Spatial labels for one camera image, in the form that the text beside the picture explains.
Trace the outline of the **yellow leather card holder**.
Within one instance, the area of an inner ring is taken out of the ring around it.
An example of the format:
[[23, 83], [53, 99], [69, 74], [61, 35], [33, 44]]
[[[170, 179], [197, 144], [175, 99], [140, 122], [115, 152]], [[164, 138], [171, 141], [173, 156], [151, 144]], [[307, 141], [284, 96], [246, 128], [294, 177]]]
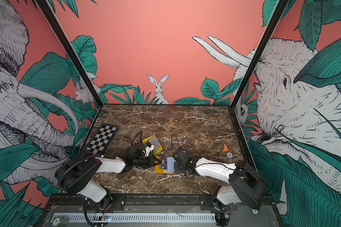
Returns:
[[156, 156], [157, 159], [160, 160], [159, 165], [155, 166], [154, 172], [163, 174], [163, 173], [175, 173], [174, 163], [175, 159], [172, 157], [166, 156]]

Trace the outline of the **yellow plastic card tray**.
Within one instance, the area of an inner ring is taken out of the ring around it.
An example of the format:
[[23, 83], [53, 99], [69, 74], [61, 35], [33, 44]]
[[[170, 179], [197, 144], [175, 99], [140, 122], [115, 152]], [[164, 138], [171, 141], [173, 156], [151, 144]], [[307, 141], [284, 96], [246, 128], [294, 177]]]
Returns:
[[144, 139], [143, 144], [145, 145], [146, 153], [149, 154], [150, 152], [154, 155], [157, 155], [162, 152], [163, 148], [160, 145], [157, 137], [155, 135]]

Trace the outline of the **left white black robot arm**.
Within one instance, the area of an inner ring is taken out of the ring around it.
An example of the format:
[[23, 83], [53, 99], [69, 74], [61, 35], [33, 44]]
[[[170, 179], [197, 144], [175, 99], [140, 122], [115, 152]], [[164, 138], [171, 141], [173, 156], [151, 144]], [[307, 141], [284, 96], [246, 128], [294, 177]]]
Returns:
[[55, 173], [58, 187], [70, 195], [79, 195], [103, 209], [112, 206], [111, 193], [92, 180], [100, 173], [122, 174], [133, 169], [150, 168], [161, 164], [149, 148], [141, 143], [131, 145], [122, 157], [109, 157], [82, 150], [66, 161]]

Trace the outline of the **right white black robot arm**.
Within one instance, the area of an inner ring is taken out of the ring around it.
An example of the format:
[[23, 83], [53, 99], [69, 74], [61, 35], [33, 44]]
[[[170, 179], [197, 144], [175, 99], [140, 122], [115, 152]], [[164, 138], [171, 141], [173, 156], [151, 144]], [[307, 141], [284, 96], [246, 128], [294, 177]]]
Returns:
[[268, 183], [247, 162], [227, 164], [200, 156], [191, 157], [182, 147], [172, 155], [172, 158], [175, 160], [176, 173], [211, 177], [229, 184], [221, 186], [211, 196], [210, 206], [217, 211], [225, 210], [233, 203], [242, 203], [254, 210], [260, 209]]

